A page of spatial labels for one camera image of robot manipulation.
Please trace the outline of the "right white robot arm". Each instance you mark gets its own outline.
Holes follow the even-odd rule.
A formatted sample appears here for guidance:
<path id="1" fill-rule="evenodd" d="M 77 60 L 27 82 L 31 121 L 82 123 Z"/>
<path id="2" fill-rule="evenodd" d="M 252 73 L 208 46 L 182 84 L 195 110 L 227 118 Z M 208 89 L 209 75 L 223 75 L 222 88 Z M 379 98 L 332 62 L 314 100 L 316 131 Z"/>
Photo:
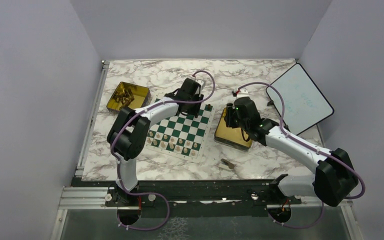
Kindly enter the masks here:
<path id="1" fill-rule="evenodd" d="M 269 185 L 269 199 L 280 204 L 288 197 L 317 197 L 324 204 L 336 207 L 358 185 L 348 153 L 337 148 L 312 145 L 289 133 L 272 119 L 260 116 L 256 105 L 249 97 L 237 98 L 227 103 L 224 117 L 226 127 L 239 128 L 247 134 L 246 141 L 278 150 L 297 160 L 311 171 L 310 175 L 293 176 L 282 174 Z"/>

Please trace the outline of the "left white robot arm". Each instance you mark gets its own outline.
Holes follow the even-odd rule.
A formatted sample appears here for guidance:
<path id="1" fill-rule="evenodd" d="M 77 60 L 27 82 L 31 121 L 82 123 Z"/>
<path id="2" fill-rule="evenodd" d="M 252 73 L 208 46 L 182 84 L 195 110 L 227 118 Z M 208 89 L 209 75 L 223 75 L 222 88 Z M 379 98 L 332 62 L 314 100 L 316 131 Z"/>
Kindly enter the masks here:
<path id="1" fill-rule="evenodd" d="M 108 135 L 110 152 L 117 159 L 118 199 L 124 205 L 137 200 L 136 157 L 144 149 L 150 128 L 164 119 L 186 114 L 197 117 L 204 101 L 205 82 L 186 78 L 181 87 L 160 100 L 141 108 L 124 107 L 118 113 Z"/>

